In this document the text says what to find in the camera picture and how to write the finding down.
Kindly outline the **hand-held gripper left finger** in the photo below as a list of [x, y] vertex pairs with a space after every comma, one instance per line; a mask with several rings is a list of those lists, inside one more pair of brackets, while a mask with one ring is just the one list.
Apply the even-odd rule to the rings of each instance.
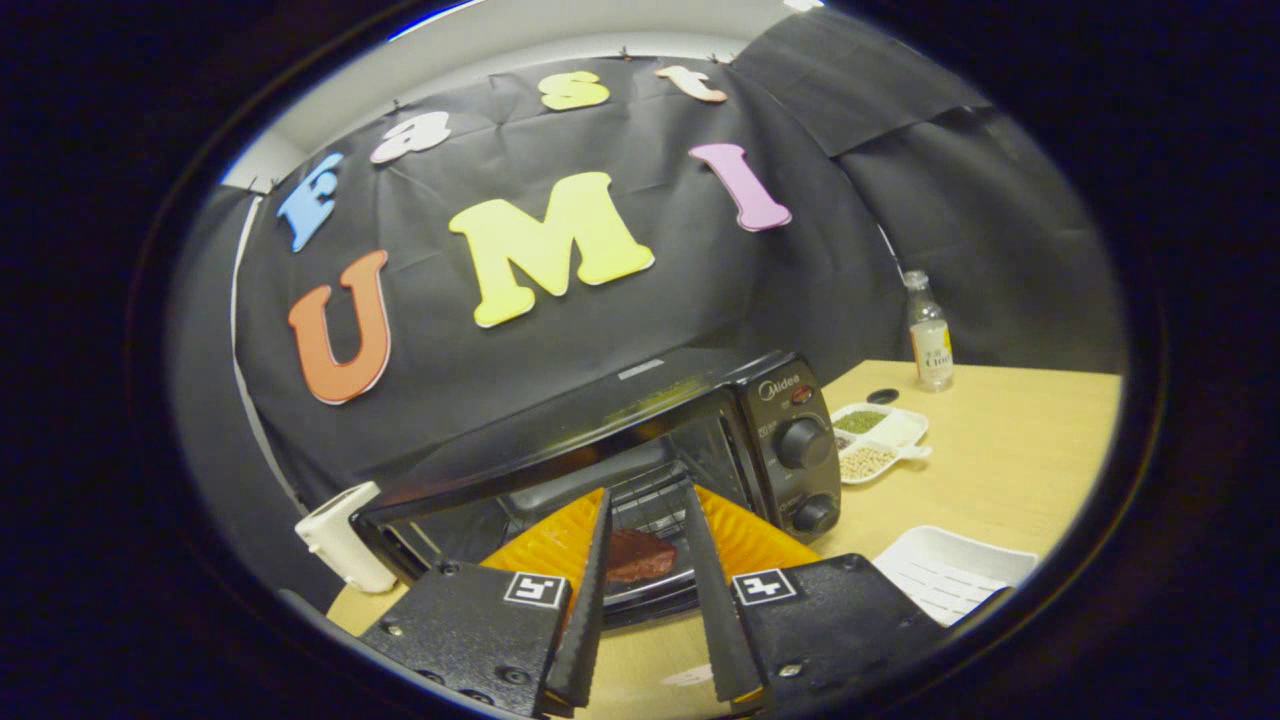
[[582, 578], [444, 562], [360, 635], [430, 691], [521, 717], [588, 705], [603, 629], [611, 492], [593, 510]]

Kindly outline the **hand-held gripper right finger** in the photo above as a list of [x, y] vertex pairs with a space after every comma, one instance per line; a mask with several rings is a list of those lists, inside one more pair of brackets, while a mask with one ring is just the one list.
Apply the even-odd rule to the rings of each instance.
[[856, 553], [727, 574], [708, 516], [713, 500], [685, 487], [685, 536], [716, 696], [735, 715], [826, 719], [861, 710], [948, 637]]

